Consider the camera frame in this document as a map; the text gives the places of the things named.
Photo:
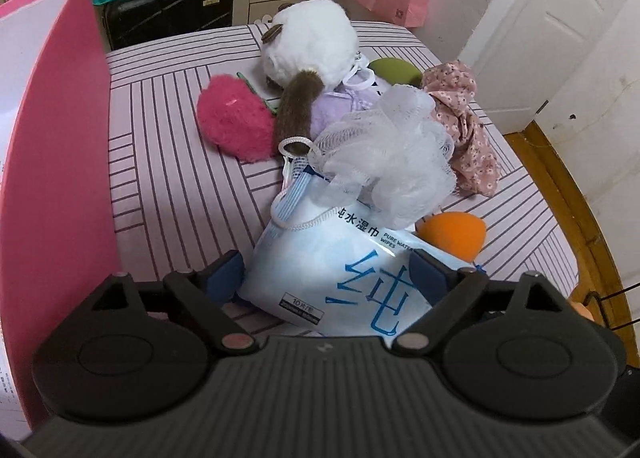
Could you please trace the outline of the orange makeup sponge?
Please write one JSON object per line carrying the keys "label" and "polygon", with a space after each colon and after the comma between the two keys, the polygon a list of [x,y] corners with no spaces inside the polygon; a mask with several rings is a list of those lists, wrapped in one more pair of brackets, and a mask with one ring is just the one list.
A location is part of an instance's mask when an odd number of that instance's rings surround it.
{"label": "orange makeup sponge", "polygon": [[423,220],[416,235],[451,256],[473,263],[485,244],[487,227],[482,219],[467,212],[441,212]]}

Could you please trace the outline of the blue wet wipes pack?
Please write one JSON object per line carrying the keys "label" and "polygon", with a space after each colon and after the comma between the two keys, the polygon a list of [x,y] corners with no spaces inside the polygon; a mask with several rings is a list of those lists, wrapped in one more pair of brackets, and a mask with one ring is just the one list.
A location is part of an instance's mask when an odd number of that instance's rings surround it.
{"label": "blue wet wipes pack", "polygon": [[[309,185],[294,222],[328,209],[317,196],[328,185]],[[240,297],[285,321],[323,336],[373,336],[392,341],[431,305],[409,275],[413,250],[425,250],[447,267],[465,261],[407,230],[374,223],[371,210],[356,201],[337,215],[300,232],[270,222],[247,265]]]}

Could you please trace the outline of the pink floral cloth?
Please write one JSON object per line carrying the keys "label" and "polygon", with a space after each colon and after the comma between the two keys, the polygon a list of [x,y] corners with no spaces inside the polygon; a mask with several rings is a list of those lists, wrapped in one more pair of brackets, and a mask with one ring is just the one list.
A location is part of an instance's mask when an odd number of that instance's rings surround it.
{"label": "pink floral cloth", "polygon": [[477,91],[471,70],[459,61],[431,67],[423,73],[421,89],[434,99],[432,117],[454,142],[449,165],[457,176],[458,188],[493,197],[498,189],[498,157],[471,108]]}

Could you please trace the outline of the white mesh bath sponge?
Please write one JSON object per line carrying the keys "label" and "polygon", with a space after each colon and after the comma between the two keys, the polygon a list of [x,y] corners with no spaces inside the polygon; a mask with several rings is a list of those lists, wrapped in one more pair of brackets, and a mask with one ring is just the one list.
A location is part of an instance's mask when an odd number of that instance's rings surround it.
{"label": "white mesh bath sponge", "polygon": [[454,141],[434,111],[424,91],[394,85],[367,111],[327,126],[308,154],[311,168],[329,180],[317,203],[335,208],[361,200],[375,223],[392,230],[437,209],[457,177],[449,163]]}

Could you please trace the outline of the red strawberry plush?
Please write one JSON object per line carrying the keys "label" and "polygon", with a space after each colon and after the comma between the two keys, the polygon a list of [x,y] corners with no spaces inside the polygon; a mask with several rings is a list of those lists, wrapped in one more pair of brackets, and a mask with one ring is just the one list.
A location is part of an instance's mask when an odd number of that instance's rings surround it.
{"label": "red strawberry plush", "polygon": [[215,75],[196,104],[202,137],[224,154],[257,163],[274,154],[274,115],[247,83],[229,74]]}

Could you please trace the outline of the purple plush toy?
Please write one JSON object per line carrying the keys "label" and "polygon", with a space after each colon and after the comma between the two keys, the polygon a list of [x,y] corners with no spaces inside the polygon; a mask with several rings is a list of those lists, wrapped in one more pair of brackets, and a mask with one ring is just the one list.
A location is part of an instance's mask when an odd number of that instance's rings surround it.
{"label": "purple plush toy", "polygon": [[341,120],[345,115],[360,111],[367,111],[378,99],[381,93],[375,89],[350,90],[340,89],[323,92],[311,105],[311,140],[326,130],[332,123]]}

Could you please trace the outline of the white panda plush toy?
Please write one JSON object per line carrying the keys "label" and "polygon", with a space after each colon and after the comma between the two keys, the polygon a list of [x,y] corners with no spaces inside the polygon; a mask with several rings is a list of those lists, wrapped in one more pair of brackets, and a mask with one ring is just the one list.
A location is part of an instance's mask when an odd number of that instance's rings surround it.
{"label": "white panda plush toy", "polygon": [[304,0],[276,13],[262,34],[262,70],[282,90],[273,142],[311,137],[312,105],[355,65],[359,39],[332,0]]}

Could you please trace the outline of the pink storage box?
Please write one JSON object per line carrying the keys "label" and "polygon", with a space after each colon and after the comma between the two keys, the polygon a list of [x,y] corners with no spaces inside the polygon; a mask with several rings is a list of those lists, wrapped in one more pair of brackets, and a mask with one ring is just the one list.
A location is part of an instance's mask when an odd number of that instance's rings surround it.
{"label": "pink storage box", "polygon": [[47,416],[32,356],[119,269],[108,178],[111,76],[91,0],[1,7],[1,431]]}

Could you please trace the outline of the white face mask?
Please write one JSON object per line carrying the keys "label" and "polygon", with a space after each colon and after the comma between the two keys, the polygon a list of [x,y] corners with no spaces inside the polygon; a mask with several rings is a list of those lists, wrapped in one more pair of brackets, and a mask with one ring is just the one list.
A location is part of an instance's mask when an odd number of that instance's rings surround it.
{"label": "white face mask", "polygon": [[[293,144],[301,144],[308,148],[305,156],[294,155],[290,151]],[[294,222],[293,219],[302,204],[304,198],[311,198],[306,195],[309,185],[314,183],[314,178],[320,178],[320,174],[314,171],[307,156],[320,156],[321,151],[317,145],[306,137],[287,137],[278,144],[278,151],[284,159],[282,175],[282,189],[278,193],[270,206],[270,223],[281,230],[289,232],[300,232],[311,229],[329,218],[337,215],[339,207],[328,208],[312,219]]]}

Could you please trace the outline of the green makeup sponge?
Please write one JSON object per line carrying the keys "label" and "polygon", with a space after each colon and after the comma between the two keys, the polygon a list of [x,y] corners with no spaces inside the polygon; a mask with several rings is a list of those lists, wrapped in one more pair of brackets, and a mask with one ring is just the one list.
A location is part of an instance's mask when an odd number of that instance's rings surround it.
{"label": "green makeup sponge", "polygon": [[381,58],[369,63],[370,70],[390,85],[408,85],[420,88],[423,73],[413,64],[396,58]]}

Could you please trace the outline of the black suitcase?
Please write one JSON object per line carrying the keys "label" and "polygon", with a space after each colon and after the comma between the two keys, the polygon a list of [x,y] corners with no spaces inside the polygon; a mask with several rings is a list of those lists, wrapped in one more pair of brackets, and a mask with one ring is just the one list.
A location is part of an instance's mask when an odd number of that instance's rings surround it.
{"label": "black suitcase", "polygon": [[112,49],[232,24],[233,0],[114,0],[103,10]]}

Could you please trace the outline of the white door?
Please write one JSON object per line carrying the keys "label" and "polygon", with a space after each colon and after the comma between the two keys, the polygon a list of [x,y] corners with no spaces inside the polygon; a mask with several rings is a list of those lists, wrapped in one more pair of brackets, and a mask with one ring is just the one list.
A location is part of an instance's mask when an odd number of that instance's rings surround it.
{"label": "white door", "polygon": [[534,120],[626,0],[514,0],[474,63],[476,100],[503,133]]}

